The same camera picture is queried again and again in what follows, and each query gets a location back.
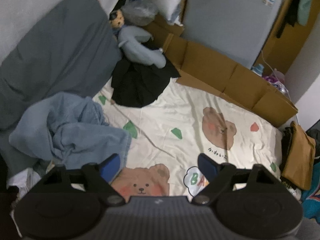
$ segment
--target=white cloth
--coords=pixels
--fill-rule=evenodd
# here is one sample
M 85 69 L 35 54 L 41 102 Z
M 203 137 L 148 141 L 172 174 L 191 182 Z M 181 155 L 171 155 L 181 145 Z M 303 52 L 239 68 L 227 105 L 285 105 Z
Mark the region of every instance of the white cloth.
M 136 137 L 132 139 L 126 166 L 149 168 L 164 164 L 170 171 L 170 195 L 192 198 L 208 184 L 197 168 L 200 153 L 238 168 L 251 169 L 262 163 L 280 177 L 281 133 L 259 116 L 205 91 L 180 85 L 174 79 L 158 100 L 148 106 L 111 105 L 110 84 L 111 80 L 93 100 L 102 105 L 107 122 L 129 129 Z M 228 125 L 235 125 L 230 150 L 217 147 L 206 138 L 202 122 L 207 107 L 222 113 Z
M 32 168 L 27 168 L 9 178 L 7 181 L 7 187 L 17 186 L 19 188 L 17 200 L 20 200 L 35 184 L 37 184 L 40 179 L 41 178 L 38 173 L 36 173 Z

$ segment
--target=cardboard box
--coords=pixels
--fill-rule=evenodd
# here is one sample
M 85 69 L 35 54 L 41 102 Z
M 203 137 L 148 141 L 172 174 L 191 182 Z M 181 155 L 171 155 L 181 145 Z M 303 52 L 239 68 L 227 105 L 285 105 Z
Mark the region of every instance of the cardboard box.
M 180 6 L 181 6 L 180 22 L 182 22 L 184 11 L 185 11 L 185 6 L 186 6 L 186 0 L 181 0 Z M 173 33 L 173 34 L 175 34 L 177 36 L 180 36 L 184 31 L 184 27 L 183 26 L 178 26 L 176 24 L 175 25 L 169 25 L 167 23 L 166 19 L 160 14 L 156 15 L 155 20 L 153 22 L 156 23 L 157 25 L 159 25 L 160 27 L 164 28 L 168 32 Z
M 186 41 L 152 22 L 146 26 L 156 45 L 180 70 L 178 83 L 198 88 L 245 108 L 270 122 L 284 124 L 298 110 L 279 90 L 249 69 L 199 43 Z

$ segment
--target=green cloth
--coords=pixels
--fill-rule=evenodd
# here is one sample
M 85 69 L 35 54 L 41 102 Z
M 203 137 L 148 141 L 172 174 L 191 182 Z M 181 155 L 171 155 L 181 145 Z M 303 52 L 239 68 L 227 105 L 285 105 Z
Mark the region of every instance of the green cloth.
M 298 7 L 298 23 L 306 26 L 311 8 L 312 0 L 300 0 Z

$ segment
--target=doll head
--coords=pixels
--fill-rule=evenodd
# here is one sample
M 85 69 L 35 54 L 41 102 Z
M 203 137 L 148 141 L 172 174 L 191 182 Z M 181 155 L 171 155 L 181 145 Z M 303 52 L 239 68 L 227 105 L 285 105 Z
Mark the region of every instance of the doll head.
M 109 22 L 113 28 L 121 28 L 124 25 L 124 17 L 121 10 L 110 13 Z

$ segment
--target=bedsheet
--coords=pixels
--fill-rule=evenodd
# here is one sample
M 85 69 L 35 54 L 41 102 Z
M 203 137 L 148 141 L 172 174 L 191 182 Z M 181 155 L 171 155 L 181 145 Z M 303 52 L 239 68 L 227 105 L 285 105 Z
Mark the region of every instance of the bedsheet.
M 238 168 L 262 163 L 280 177 L 281 133 L 259 116 L 175 79 L 148 106 L 119 106 L 110 101 L 110 84 L 93 100 L 107 122 L 132 135 L 126 168 L 111 184 L 126 200 L 130 195 L 191 199 L 208 184 L 197 167 L 200 153 Z

